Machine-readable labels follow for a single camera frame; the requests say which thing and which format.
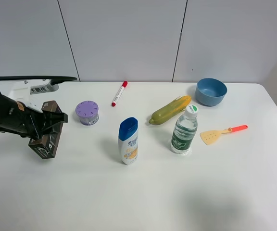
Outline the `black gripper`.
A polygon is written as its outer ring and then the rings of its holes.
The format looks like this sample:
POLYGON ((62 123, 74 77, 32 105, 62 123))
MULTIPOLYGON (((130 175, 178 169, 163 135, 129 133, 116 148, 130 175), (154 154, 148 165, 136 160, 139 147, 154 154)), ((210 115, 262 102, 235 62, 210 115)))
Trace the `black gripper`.
POLYGON ((2 133, 8 132, 39 140, 44 135, 61 132, 63 125, 59 124, 68 122, 66 113, 43 111, 36 113, 36 125, 39 128, 48 129, 35 130, 34 115, 35 113, 23 103, 12 100, 0 92, 0 132, 2 133))

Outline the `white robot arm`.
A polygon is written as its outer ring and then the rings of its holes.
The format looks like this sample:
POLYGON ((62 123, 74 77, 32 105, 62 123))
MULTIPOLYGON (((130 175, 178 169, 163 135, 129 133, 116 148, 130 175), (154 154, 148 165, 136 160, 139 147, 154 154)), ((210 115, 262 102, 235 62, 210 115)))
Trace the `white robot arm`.
POLYGON ((32 87, 18 82, 7 96, 0 91, 0 132, 17 134, 23 138, 41 139, 59 133, 68 115, 42 110, 30 101, 32 87))

